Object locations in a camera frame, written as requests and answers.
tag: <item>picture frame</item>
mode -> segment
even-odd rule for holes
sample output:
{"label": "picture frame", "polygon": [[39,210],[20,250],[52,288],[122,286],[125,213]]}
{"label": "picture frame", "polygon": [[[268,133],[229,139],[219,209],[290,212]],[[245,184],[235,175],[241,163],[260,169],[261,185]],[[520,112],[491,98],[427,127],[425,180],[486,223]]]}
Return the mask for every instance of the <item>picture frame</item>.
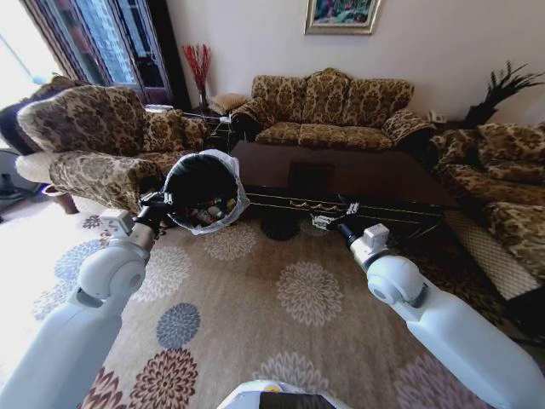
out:
{"label": "picture frame", "polygon": [[305,34],[369,36],[382,0],[308,0]]}

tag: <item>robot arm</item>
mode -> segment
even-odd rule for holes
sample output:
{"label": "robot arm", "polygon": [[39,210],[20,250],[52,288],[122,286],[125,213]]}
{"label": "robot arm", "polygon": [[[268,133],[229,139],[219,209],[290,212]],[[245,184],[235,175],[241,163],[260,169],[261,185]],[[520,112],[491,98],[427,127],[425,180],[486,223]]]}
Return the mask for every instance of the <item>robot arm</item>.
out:
{"label": "robot arm", "polygon": [[75,408],[89,392],[119,330],[121,313],[146,275],[160,213],[144,208],[134,224],[107,210],[117,237],[82,264],[76,289],[53,311],[4,385],[1,408]]}
{"label": "robot arm", "polygon": [[389,254],[381,224],[355,238],[339,225],[371,293],[468,389],[498,408],[545,408],[545,378],[536,362],[460,298],[440,290],[411,260]]}

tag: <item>dark wooden coffee table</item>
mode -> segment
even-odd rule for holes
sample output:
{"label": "dark wooden coffee table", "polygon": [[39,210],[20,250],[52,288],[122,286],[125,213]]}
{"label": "dark wooden coffee table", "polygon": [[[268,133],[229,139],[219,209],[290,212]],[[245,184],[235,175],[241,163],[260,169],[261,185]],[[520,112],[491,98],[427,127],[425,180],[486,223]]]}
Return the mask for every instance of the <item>dark wooden coffee table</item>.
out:
{"label": "dark wooden coffee table", "polygon": [[412,224],[408,239],[433,230],[449,194],[409,155],[260,145],[241,141],[231,155],[240,163],[253,205],[339,216],[359,203],[357,216]]}

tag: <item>floor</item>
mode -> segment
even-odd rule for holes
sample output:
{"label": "floor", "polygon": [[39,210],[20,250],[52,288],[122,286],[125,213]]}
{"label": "floor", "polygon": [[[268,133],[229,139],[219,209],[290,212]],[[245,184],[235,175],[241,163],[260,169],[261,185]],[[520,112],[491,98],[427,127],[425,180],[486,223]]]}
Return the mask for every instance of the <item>floor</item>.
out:
{"label": "floor", "polygon": [[[111,235],[97,216],[67,216],[48,201],[3,217],[0,385],[76,284],[83,259]],[[389,244],[436,285],[523,337],[449,230],[411,246],[394,237]],[[542,349],[530,352],[545,362]],[[354,408],[488,407],[368,292],[340,235],[301,219],[279,237],[246,216],[208,236],[163,231],[83,408],[215,407],[257,378],[325,391]]]}

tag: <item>loveseat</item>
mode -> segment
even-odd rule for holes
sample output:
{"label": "loveseat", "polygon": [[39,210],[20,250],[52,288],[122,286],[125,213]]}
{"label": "loveseat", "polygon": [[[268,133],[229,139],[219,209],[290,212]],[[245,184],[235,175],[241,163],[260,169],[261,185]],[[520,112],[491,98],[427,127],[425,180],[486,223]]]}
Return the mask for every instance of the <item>loveseat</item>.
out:
{"label": "loveseat", "polygon": [[509,306],[543,329],[545,125],[487,124],[432,138],[436,175],[464,214],[447,222]]}
{"label": "loveseat", "polygon": [[80,210],[93,212],[138,213],[141,195],[161,187],[172,165],[202,149],[209,132],[179,110],[147,112],[131,89],[95,85],[33,102],[17,118],[20,145],[32,144],[33,152],[17,159],[18,172],[70,193]]}
{"label": "loveseat", "polygon": [[306,78],[260,75],[252,99],[232,113],[246,140],[381,151],[425,146],[433,126],[406,107],[412,84],[399,79],[351,79],[335,69]]}

